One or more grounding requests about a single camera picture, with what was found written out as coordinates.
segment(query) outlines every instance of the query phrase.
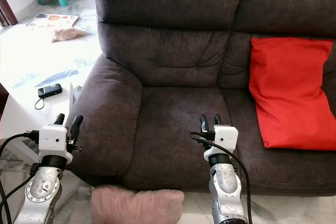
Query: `marble floor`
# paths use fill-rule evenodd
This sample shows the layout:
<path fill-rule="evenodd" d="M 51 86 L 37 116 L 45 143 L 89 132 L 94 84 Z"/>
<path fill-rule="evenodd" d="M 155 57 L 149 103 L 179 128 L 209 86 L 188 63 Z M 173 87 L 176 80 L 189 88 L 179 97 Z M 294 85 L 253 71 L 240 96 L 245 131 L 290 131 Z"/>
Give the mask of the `marble floor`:
<path fill-rule="evenodd" d="M 42 50 L 39 41 L 41 42 L 43 37 L 32 33 L 25 26 L 38 13 L 78 15 L 79 19 L 75 27 L 88 31 L 89 35 L 73 41 L 48 44 Z M 62 69 L 76 68 L 79 72 L 87 73 L 101 52 L 96 21 L 94 0 L 69 0 L 69 6 L 65 8 L 59 7 L 57 3 L 39 6 L 21 24 L 0 31 L 0 54 L 2 55 L 0 80 L 6 81 L 8 87 L 17 89 L 22 85 L 33 86 L 41 79 L 48 77 L 47 74 L 54 74 Z M 23 46 L 13 46 L 15 40 L 20 41 L 20 45 Z M 34 75 L 34 64 L 31 63 L 32 59 L 44 63 L 45 66 L 52 62 L 53 66 L 46 69 L 46 75 L 36 76 Z M 12 71 L 14 66 L 17 68 L 18 62 L 22 66 L 21 70 L 27 66 L 32 68 L 29 71 L 23 71 L 24 74 L 22 71 L 14 71 L 8 77 L 9 71 Z M 0 170 L 0 179 L 5 191 L 9 192 L 28 176 L 29 167 L 14 155 L 7 153 L 0 160 Z M 92 224 L 89 210 L 91 187 L 71 172 L 65 171 L 62 188 L 62 196 L 55 208 L 54 223 Z M 23 191 L 21 190 L 9 199 L 13 216 L 22 198 Z M 336 223 L 336 197 L 252 196 L 251 198 L 254 224 Z M 246 196 L 242 196 L 241 199 L 245 206 Z M 178 224 L 212 224 L 211 204 L 210 194 L 186 193 L 183 203 L 184 211 Z"/>

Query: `red pillow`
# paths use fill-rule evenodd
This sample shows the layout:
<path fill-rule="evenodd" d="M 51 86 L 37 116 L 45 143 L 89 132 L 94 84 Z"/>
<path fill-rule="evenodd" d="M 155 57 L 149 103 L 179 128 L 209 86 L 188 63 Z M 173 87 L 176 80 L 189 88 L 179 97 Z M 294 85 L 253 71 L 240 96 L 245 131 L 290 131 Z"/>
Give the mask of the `red pillow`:
<path fill-rule="evenodd" d="M 331 40 L 251 40 L 249 89 L 266 148 L 336 151 L 336 119 L 321 90 Z"/>

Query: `black cable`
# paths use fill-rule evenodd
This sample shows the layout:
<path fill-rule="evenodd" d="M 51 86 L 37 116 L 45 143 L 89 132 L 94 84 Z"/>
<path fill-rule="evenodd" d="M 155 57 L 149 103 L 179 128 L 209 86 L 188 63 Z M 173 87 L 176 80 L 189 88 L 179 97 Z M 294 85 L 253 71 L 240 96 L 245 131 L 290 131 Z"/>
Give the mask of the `black cable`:
<path fill-rule="evenodd" d="M 18 191 L 21 187 L 23 187 L 24 185 L 26 185 L 34 176 L 30 175 L 25 181 L 23 181 L 20 185 L 18 185 L 17 187 L 15 187 L 12 191 L 10 191 L 9 194 L 6 195 L 6 197 L 3 199 L 3 201 L 1 201 L 0 203 L 0 212 L 2 212 L 2 207 L 4 206 L 4 204 L 6 204 L 7 199 L 14 194 L 16 191 Z"/>
<path fill-rule="evenodd" d="M 37 105 L 37 103 L 38 103 L 40 100 L 43 101 L 43 106 L 42 106 L 41 108 L 37 108 L 36 105 Z M 41 110 L 41 109 L 43 109 L 43 108 L 44 108 L 44 98 L 40 98 L 40 99 L 38 99 L 38 101 L 35 103 L 34 108 L 35 108 L 36 110 Z"/>
<path fill-rule="evenodd" d="M 28 133 L 24 133 L 24 134 L 18 134 L 18 135 L 14 135 L 14 136 L 11 136 L 10 138 L 8 138 L 0 147 L 0 157 L 2 155 L 2 152 L 4 151 L 6 145 L 13 139 L 15 138 L 18 138 L 18 137 L 27 137 L 28 136 Z M 4 201 L 4 206 L 5 206 L 5 212 L 6 212 L 6 218 L 7 218 L 7 222 L 12 224 L 12 219 L 11 219 L 11 213 L 9 212 L 9 207 L 8 207 L 8 203 L 7 203 L 7 200 L 5 199 L 5 192 L 4 192 L 4 188 L 2 186 L 2 183 L 1 183 L 1 180 L 0 180 L 0 195 L 1 195 L 1 199 Z M 2 214 L 1 214 L 1 211 L 0 211 L 0 224 L 3 224 L 3 221 L 2 221 Z"/>
<path fill-rule="evenodd" d="M 246 179 L 246 187 L 247 187 L 247 215 L 248 215 L 248 222 L 249 222 L 249 224 L 253 224 L 252 223 L 252 215 L 251 215 L 251 188 L 250 188 L 250 179 L 248 177 L 248 173 L 246 171 L 245 166 L 238 159 L 238 157 L 236 157 L 235 155 L 233 155 L 232 152 L 228 151 L 226 148 L 223 148 L 223 147 L 221 147 L 218 144 L 214 144 L 213 142 L 201 139 L 201 138 L 193 136 L 193 135 L 202 136 L 201 133 L 199 133 L 199 132 L 190 132 L 189 133 L 189 137 L 191 137 L 193 140 L 196 140 L 196 141 L 201 142 L 203 144 L 208 144 L 208 145 L 211 145 L 213 147 L 216 147 L 216 148 L 220 149 L 221 151 L 225 152 L 227 155 L 231 156 L 239 164 L 239 166 L 243 169 L 244 175 L 245 175 L 245 179 Z"/>

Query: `phone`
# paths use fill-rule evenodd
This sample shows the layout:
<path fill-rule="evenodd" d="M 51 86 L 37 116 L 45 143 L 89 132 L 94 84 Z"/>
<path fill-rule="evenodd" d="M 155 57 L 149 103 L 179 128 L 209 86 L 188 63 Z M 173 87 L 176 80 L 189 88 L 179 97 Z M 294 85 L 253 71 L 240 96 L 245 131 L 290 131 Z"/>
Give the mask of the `phone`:
<path fill-rule="evenodd" d="M 40 88 L 37 90 L 38 97 L 44 99 L 50 96 L 53 96 L 55 94 L 61 94 L 62 93 L 62 86 L 58 84 L 46 86 L 44 88 Z"/>

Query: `sofa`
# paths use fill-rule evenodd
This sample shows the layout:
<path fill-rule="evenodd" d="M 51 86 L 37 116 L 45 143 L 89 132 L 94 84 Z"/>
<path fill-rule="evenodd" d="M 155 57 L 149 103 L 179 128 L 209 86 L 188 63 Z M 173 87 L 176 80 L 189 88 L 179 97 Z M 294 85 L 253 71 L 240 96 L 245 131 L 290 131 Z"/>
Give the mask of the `sofa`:
<path fill-rule="evenodd" d="M 2 113 L 4 112 L 5 105 L 8 99 L 8 95 L 9 94 L 7 90 L 0 83 L 0 119 L 1 119 Z"/>
<path fill-rule="evenodd" d="M 213 115 L 239 131 L 256 195 L 336 195 L 336 152 L 265 148 L 249 92 L 251 38 L 336 39 L 336 0 L 96 0 L 102 55 L 67 125 L 83 115 L 68 169 L 92 186 L 208 192 Z M 323 67 L 336 115 L 336 47 Z M 244 174 L 238 174 L 245 183 Z"/>

